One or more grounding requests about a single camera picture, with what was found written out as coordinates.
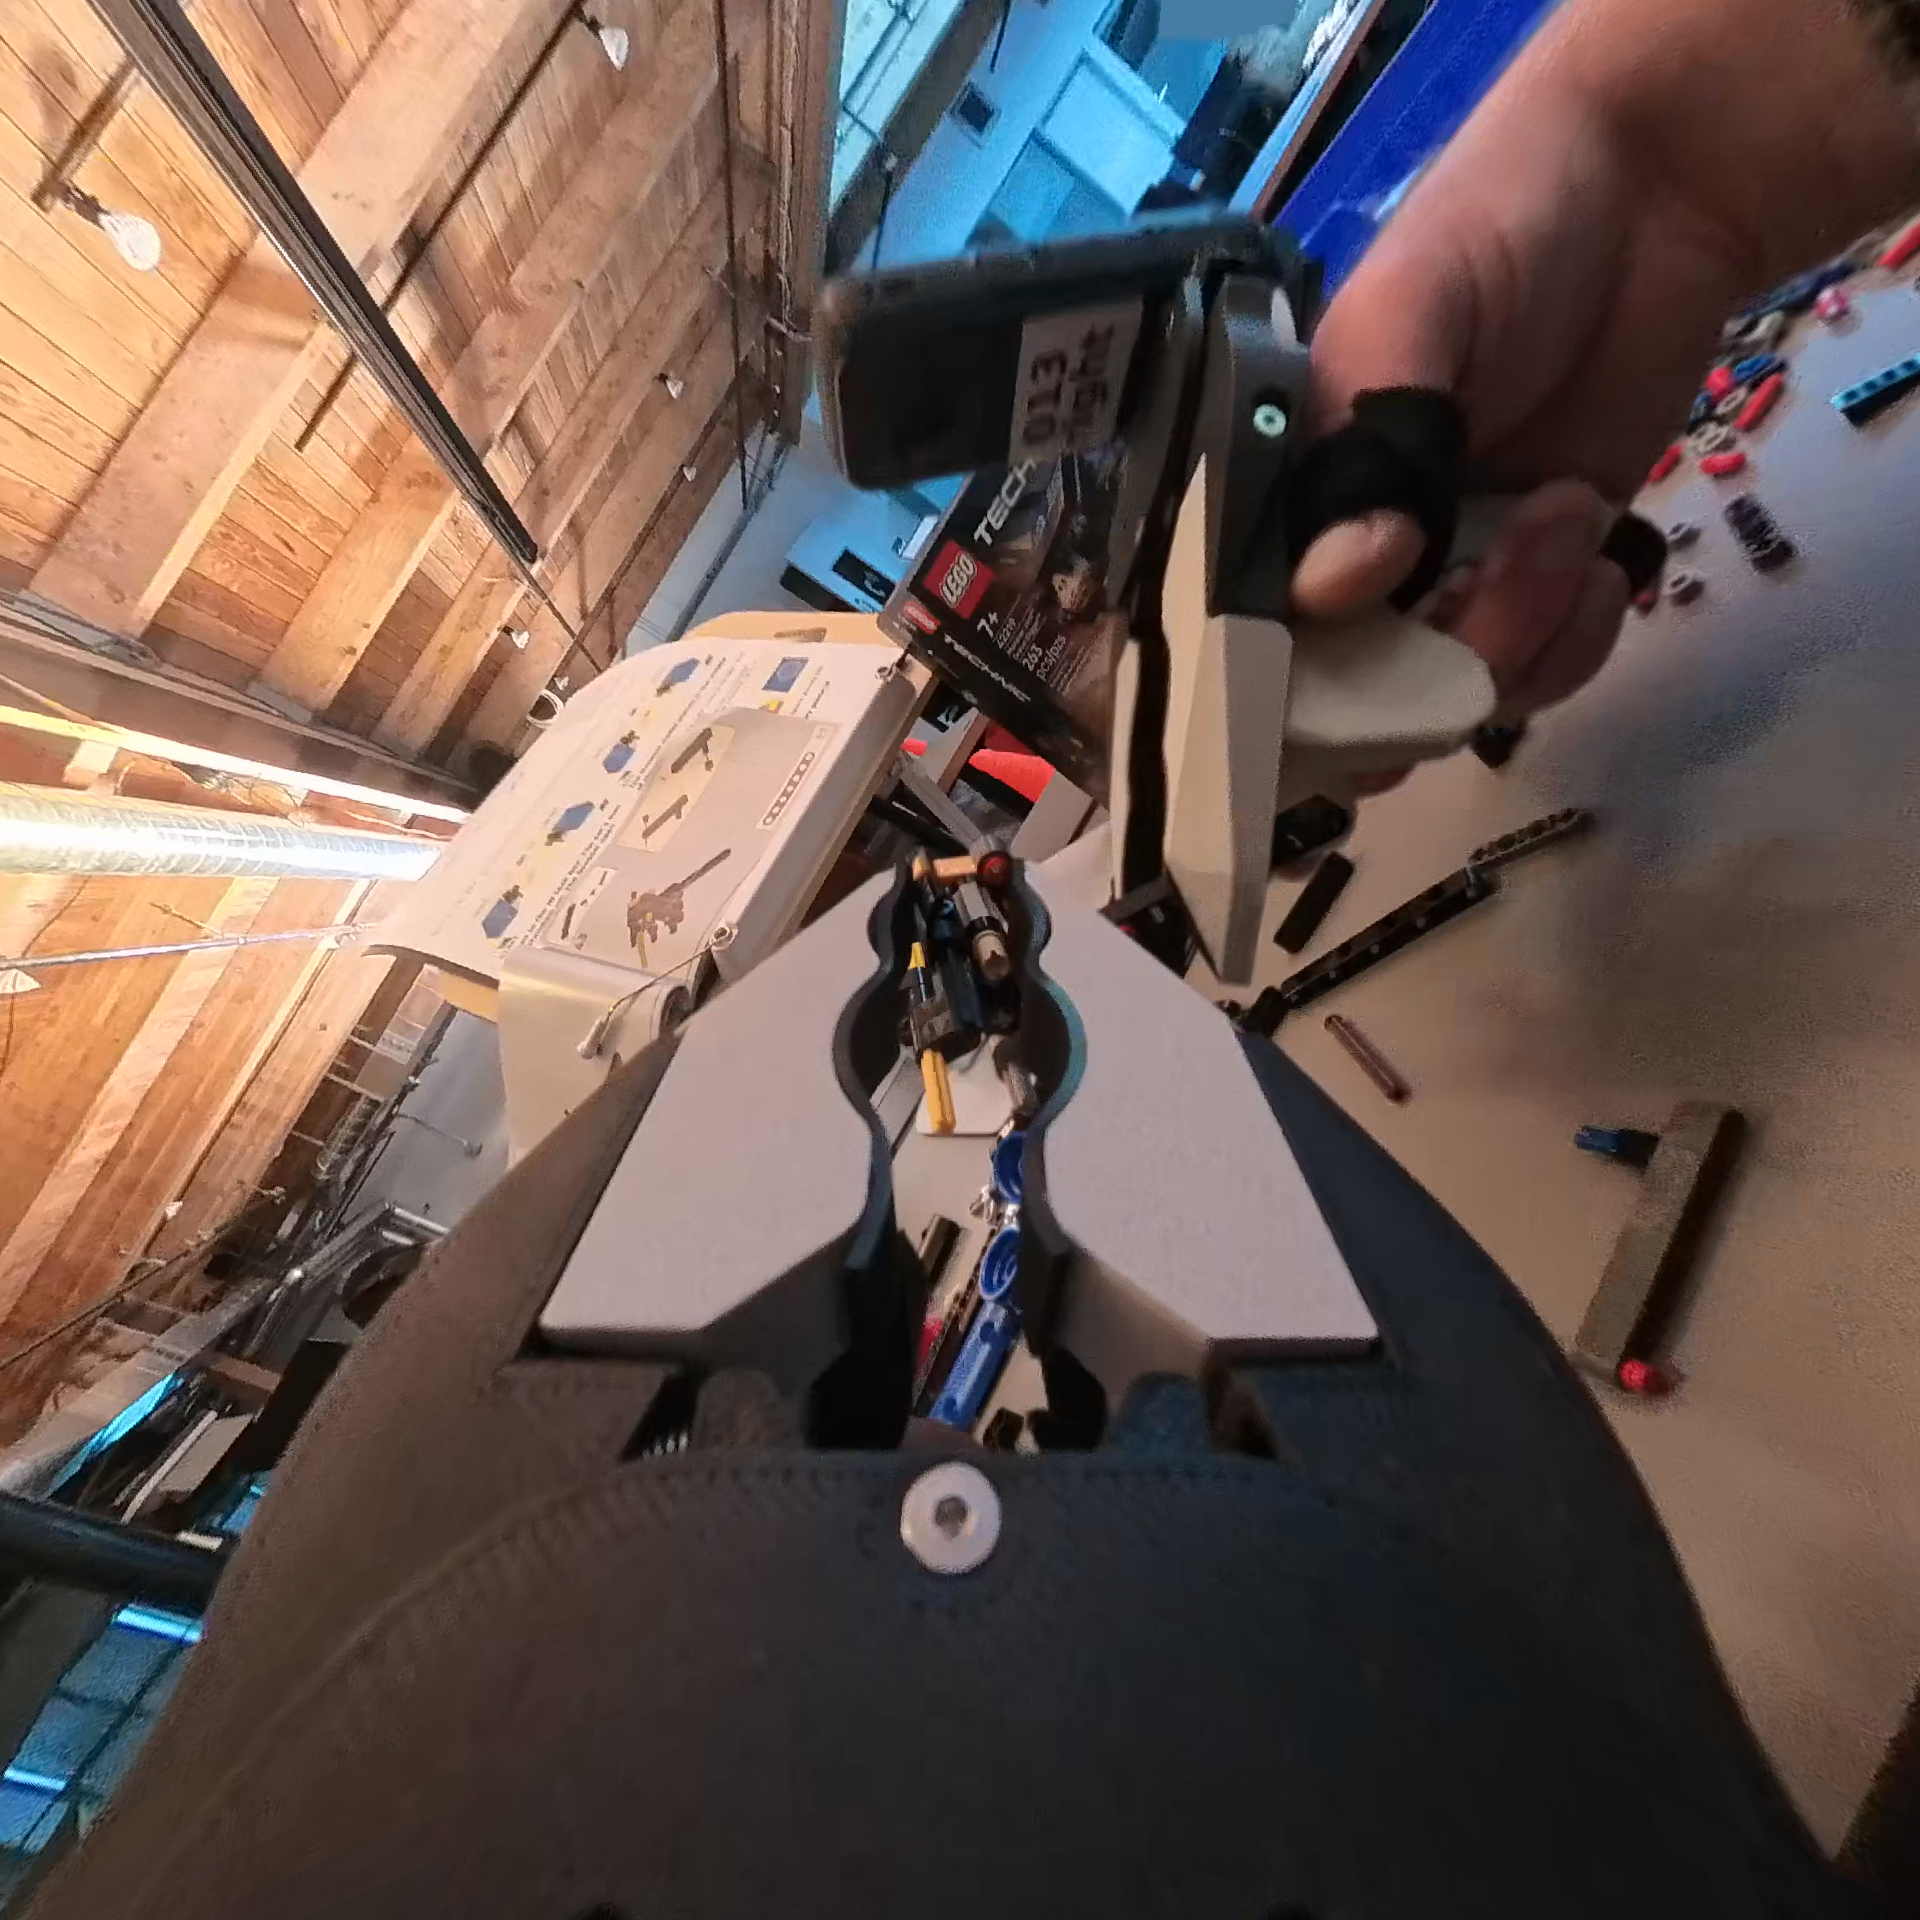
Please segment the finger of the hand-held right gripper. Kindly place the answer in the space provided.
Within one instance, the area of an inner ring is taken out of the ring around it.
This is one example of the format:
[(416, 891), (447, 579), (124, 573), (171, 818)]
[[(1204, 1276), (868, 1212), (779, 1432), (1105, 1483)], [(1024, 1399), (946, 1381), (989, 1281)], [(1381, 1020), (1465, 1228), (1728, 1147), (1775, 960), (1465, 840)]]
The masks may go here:
[(1212, 973), (1255, 978), (1272, 871), (1292, 641), (1282, 622), (1215, 610), (1225, 460), (1202, 454), (1159, 545), (1140, 552), (1117, 658), (1112, 886), (1167, 881)]

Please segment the person's right hand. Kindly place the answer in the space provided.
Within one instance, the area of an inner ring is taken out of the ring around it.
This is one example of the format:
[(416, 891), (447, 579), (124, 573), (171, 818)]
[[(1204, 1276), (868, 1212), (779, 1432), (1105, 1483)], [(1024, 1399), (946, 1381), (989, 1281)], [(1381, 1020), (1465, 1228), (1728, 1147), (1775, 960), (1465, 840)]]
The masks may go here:
[(1743, 300), (1916, 204), (1916, 3), (1561, 3), (1311, 346), (1314, 425), (1445, 392), (1516, 505), (1435, 624), (1500, 717), (1581, 691), (1634, 589), (1603, 543)]

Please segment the black building toy box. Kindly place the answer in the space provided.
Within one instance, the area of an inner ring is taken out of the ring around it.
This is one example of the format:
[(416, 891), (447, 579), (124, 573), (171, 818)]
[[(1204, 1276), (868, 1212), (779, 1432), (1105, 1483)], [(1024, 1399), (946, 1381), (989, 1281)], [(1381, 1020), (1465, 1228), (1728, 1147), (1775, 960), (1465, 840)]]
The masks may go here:
[(881, 613), (938, 681), (1097, 804), (1125, 780), (1154, 489), (1139, 446), (976, 472)]

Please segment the grey desk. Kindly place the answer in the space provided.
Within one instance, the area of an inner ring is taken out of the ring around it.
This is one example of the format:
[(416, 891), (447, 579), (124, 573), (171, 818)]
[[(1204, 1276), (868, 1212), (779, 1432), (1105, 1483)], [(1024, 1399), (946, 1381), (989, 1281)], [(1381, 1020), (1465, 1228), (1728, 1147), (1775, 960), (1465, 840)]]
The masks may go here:
[[(1658, 1399), (1586, 1375), (1685, 1562), (1741, 1706), (1818, 1842), (1854, 1824), (1916, 1688), (1916, 406), (1822, 399), (1916, 346), (1908, 281), (1795, 353), (1758, 491), (1765, 579), (1686, 478), (1707, 593), (1633, 616), (1495, 771), (1367, 804), (1314, 950), (1567, 806), (1597, 825), (1285, 1020), (1282, 1049), (1497, 1258), (1568, 1348), (1637, 1198), (1583, 1125), (1747, 1116)], [(1396, 1106), (1333, 1042), (1359, 1023)]]

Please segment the thin dark grey liftarm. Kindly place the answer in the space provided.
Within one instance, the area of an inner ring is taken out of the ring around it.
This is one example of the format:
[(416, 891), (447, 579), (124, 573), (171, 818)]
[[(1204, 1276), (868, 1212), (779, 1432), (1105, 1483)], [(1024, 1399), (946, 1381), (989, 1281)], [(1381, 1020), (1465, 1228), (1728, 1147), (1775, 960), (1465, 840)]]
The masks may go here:
[(1483, 841), (1467, 855), (1467, 868), (1479, 873), (1500, 871), (1539, 851), (1572, 841), (1595, 825), (1597, 814), (1590, 808), (1559, 808)]

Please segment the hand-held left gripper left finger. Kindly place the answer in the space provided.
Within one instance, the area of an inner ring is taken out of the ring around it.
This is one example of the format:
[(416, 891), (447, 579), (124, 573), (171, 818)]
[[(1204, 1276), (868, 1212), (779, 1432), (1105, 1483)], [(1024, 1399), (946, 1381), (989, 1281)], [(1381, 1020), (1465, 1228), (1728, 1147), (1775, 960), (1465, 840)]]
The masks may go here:
[(835, 905), (660, 1046), (541, 1303), (558, 1351), (761, 1374), (826, 1447), (910, 1416), (921, 1280), (879, 1106), (903, 1070), (913, 876)]

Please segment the grey flat toy beam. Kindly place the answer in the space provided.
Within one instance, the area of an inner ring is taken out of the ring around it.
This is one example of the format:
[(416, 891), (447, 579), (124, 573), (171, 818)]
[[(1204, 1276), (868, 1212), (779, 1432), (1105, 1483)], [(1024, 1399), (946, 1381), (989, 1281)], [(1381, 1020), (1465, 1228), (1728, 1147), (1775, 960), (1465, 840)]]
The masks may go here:
[(1693, 1274), (1722, 1194), (1748, 1138), (1748, 1118), (1717, 1101), (1680, 1101), (1663, 1127), (1663, 1144), (1638, 1177), (1637, 1198), (1601, 1270), (1570, 1354), (1595, 1380), (1619, 1394), (1660, 1399), (1675, 1391), (1667, 1354), (1668, 1323), (1693, 1286)]

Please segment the silver air duct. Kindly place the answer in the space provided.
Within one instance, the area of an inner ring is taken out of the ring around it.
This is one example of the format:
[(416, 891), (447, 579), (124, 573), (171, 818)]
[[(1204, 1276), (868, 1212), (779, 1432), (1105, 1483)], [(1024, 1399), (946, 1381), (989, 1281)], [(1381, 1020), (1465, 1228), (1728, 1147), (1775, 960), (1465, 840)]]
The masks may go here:
[(3, 783), (3, 871), (418, 881), (447, 843), (52, 786)]

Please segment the black ceiling light rail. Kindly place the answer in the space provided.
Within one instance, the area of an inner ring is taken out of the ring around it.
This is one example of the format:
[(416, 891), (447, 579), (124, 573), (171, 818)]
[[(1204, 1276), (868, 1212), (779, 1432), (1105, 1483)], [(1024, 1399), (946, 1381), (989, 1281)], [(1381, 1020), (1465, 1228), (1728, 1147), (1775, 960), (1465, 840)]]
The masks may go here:
[(361, 270), (340, 249), (295, 174), (229, 81), (196, 25), (174, 1), (99, 1), (94, 9), (137, 74), (177, 115), (263, 236), (301, 278), (327, 321), (372, 373), (414, 438), (515, 566), (538, 560), (538, 542), (511, 508), (481, 451), (404, 349)]

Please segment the pile of small toy pieces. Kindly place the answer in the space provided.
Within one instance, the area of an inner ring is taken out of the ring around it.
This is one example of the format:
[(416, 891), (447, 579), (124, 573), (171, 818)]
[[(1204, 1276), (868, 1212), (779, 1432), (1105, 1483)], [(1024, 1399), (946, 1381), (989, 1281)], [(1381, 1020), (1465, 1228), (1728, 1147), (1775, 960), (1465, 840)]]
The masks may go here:
[[(1814, 334), (1854, 332), (1867, 296), (1897, 281), (1908, 283), (1916, 320), (1916, 255), (1914, 212), (1736, 308), (1722, 324), (1715, 357), (1693, 393), (1685, 432), (1647, 470), (1644, 491), (1658, 496), (1686, 478), (1703, 482), (1713, 521), (1733, 540), (1738, 560), (1762, 579), (1793, 573), (1803, 545), (1758, 488), (1766, 438), (1796, 403), (1796, 352)], [(1914, 346), (1814, 397), (1827, 419), (1864, 438), (1889, 418), (1916, 408), (1916, 383)], [(1660, 605), (1691, 607), (1707, 596), (1710, 581), (1699, 556), (1708, 530), (1703, 516), (1683, 516), (1660, 528), (1667, 562), (1658, 563), (1650, 585), (1638, 587), (1633, 611), (1649, 618)]]

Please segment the brown toy axle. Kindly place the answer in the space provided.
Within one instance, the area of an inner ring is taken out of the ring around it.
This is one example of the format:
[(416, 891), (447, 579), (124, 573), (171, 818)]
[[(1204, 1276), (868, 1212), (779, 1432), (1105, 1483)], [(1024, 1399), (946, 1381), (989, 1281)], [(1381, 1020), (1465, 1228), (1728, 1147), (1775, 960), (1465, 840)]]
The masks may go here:
[(1323, 1027), (1382, 1098), (1396, 1106), (1412, 1100), (1414, 1087), (1404, 1070), (1355, 1020), (1333, 1013), (1323, 1020)]

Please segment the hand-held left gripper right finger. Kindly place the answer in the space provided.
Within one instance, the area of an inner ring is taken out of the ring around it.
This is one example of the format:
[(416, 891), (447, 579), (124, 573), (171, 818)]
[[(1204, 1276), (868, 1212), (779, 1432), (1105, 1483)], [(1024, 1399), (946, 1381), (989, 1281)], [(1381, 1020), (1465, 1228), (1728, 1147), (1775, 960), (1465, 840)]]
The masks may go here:
[(1368, 1366), (1381, 1322), (1241, 1027), (1045, 862), (1020, 871), (1045, 1098), (1027, 1130), (1036, 1444), (1092, 1451), (1140, 1388), (1202, 1417), (1262, 1369)]

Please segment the toy brick assembly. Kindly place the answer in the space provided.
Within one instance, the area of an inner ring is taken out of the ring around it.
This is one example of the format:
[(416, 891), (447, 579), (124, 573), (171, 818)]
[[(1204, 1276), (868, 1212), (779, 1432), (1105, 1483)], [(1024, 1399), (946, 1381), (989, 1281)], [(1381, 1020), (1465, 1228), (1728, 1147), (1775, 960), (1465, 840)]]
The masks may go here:
[(918, 1134), (1000, 1140), (1042, 1096), (1024, 1040), (1024, 960), (1011, 916), (1015, 857), (1000, 848), (909, 868), (896, 1032), (921, 1081)]

